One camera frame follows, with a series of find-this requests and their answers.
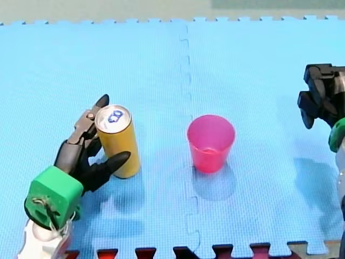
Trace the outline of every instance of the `blue foam mat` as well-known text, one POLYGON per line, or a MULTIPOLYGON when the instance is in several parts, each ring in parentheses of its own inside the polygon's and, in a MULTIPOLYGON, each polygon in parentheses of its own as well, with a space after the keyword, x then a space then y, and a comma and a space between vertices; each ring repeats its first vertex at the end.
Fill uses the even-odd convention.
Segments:
POLYGON ((175 246, 212 258, 217 244, 250 257, 250 244, 267 242, 283 256, 294 241, 326 252, 323 241, 342 229, 329 128, 304 129, 296 99, 306 64, 343 65, 344 21, 240 20, 0 27, 1 256, 22 246, 30 181, 104 93, 134 116, 142 170, 85 195, 71 246, 79 258, 118 249, 127 259, 146 247, 173 258, 175 246), (237 130, 227 166, 211 178, 194 172, 185 137, 204 113, 237 130))

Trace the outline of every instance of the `aluminum can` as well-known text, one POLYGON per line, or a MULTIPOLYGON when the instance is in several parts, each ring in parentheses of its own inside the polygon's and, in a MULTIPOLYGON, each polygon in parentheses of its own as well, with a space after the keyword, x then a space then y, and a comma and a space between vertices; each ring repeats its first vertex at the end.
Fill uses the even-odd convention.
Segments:
POLYGON ((140 159, 131 113, 121 105, 108 105, 97 112, 95 126, 108 158, 130 151, 127 162, 113 175, 119 178, 135 175, 140 169, 140 159))

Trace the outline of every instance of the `blue can tab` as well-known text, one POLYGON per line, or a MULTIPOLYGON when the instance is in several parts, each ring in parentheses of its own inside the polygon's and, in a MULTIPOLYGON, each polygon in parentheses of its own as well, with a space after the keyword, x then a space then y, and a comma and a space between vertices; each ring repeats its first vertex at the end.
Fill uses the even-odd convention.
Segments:
POLYGON ((118 122, 119 119, 123 116, 123 112, 119 110, 113 111, 113 113, 108 117, 109 123, 118 122))

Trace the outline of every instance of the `robotic hand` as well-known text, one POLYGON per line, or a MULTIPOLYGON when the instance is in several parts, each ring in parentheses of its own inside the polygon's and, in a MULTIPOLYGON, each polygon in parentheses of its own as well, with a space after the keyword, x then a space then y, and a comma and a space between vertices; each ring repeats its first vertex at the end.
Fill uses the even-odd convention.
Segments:
MULTIPOLYGON (((345 67, 331 64, 307 65, 304 80, 309 91, 302 91, 298 97, 303 122, 307 129, 320 118, 331 128, 328 144, 336 153, 339 169, 337 191, 345 220, 345 67)), ((345 234, 343 234, 339 259, 345 259, 345 234)))
POLYGON ((72 221, 80 217, 80 198, 105 184, 130 157, 130 152, 125 151, 101 164, 88 162, 101 148, 95 115, 108 104, 109 96, 105 94, 82 114, 72 135, 61 144, 54 166, 31 182, 24 202, 29 220, 18 259, 64 258, 71 242, 72 221))

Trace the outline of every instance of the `plastic cup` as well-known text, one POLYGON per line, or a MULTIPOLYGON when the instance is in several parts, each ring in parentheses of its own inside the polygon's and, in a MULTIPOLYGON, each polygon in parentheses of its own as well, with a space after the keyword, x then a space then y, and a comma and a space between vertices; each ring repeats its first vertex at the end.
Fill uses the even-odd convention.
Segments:
POLYGON ((220 116, 204 115, 189 125, 187 138, 196 169, 214 173, 225 164, 235 139, 235 130, 220 116))

